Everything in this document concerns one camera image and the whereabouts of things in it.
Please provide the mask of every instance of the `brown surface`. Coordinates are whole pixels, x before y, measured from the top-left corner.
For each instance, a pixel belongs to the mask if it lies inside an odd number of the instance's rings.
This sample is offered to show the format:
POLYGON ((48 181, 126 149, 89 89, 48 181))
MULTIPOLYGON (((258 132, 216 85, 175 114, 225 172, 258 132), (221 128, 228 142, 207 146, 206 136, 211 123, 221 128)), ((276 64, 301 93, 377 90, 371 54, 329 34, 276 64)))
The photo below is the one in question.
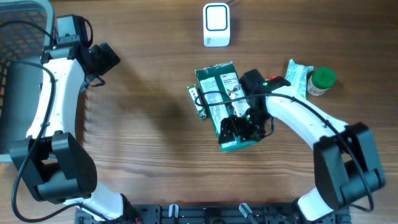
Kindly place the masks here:
MULTIPOLYGON (((312 103, 374 133, 387 187, 374 194, 372 214, 352 210, 354 222, 397 223, 398 1, 237 0, 230 46, 212 49, 202 43, 207 2, 53 4, 57 15, 89 19, 94 43, 107 41, 122 60, 80 102, 78 132, 99 179, 132 203, 162 205, 291 202, 308 192, 312 152, 292 130, 277 121, 276 133, 257 146, 220 153, 211 121, 199 119, 186 90, 197 82, 194 69, 233 60, 239 75, 258 68, 265 77, 284 76, 294 58, 338 76, 325 95, 308 96, 312 103)), ((1 164, 0 176, 0 220, 18 223, 9 202, 16 170, 1 164)), ((57 208, 34 202, 24 184, 18 204, 30 217, 57 208)), ((48 222, 72 218, 70 210, 48 222)))

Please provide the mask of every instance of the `wooden table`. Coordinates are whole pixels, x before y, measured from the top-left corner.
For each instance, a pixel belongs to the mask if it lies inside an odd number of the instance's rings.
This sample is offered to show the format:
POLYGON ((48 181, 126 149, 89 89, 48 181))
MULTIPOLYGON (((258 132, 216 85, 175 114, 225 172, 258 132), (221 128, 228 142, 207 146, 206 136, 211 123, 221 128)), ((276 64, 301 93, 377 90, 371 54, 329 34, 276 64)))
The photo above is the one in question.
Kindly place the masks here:
MULTIPOLYGON (((287 62, 332 68, 336 85, 308 99, 350 124, 371 127, 386 173, 376 209, 354 223, 398 222, 398 1, 237 0, 231 43, 203 46, 208 1, 57 1, 56 15, 81 15, 94 43, 106 41, 121 63, 80 98, 78 139, 99 179, 132 203, 291 202, 314 186, 312 151, 277 121, 257 146, 221 153, 212 123, 187 94, 195 69, 233 61, 239 75, 286 73, 287 62)), ((0 165, 0 220, 19 223, 10 206, 16 169, 0 165)), ((358 203, 367 205, 367 200, 358 203)), ((33 201, 24 184, 19 208, 41 217, 59 208, 33 201)), ((73 209, 47 223, 71 223, 73 209)))

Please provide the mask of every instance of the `plastic basket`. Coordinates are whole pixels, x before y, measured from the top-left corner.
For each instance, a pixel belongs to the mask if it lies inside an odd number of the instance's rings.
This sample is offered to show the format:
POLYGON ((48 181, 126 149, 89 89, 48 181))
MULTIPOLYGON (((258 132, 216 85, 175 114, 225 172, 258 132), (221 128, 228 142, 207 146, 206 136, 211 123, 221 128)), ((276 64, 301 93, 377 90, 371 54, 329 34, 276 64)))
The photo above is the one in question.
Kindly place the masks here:
MULTIPOLYGON (((22 20, 53 35, 54 11, 47 0, 0 1, 0 23, 22 20)), ((0 54, 40 63, 50 38, 27 24, 9 24, 0 30, 0 54)), ((9 147, 23 140, 35 118, 43 71, 0 58, 0 162, 10 162, 9 147)))

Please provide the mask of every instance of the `black metal base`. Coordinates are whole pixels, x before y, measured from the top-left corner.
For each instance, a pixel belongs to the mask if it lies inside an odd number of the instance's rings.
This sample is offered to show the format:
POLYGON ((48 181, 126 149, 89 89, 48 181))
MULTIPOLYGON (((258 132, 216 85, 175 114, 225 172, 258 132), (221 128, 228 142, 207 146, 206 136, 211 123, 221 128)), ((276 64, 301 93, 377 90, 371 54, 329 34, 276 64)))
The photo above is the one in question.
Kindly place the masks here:
MULTIPOLYGON (((251 224, 239 211, 239 205, 199 205, 179 206, 178 218, 174 209, 169 217, 169 206, 133 205, 141 216, 141 224, 251 224)), ((265 205, 249 205, 252 216, 258 224, 309 224, 300 217, 295 203, 267 203, 265 205)), ((75 224, 99 224, 94 218, 76 210, 75 224)), ((315 223, 350 224, 349 210, 341 209, 315 223)))

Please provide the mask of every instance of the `small white packet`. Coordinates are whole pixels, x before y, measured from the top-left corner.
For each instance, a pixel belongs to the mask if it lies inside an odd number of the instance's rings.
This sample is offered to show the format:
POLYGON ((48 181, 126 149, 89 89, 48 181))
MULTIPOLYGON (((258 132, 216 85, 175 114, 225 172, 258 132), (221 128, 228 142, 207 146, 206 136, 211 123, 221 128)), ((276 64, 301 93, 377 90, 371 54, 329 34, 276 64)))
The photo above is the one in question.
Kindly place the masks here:
POLYGON ((292 84, 292 87, 304 99, 307 92, 307 75, 313 71, 313 66, 304 66, 294 63, 293 59, 289 60, 285 79, 292 84))

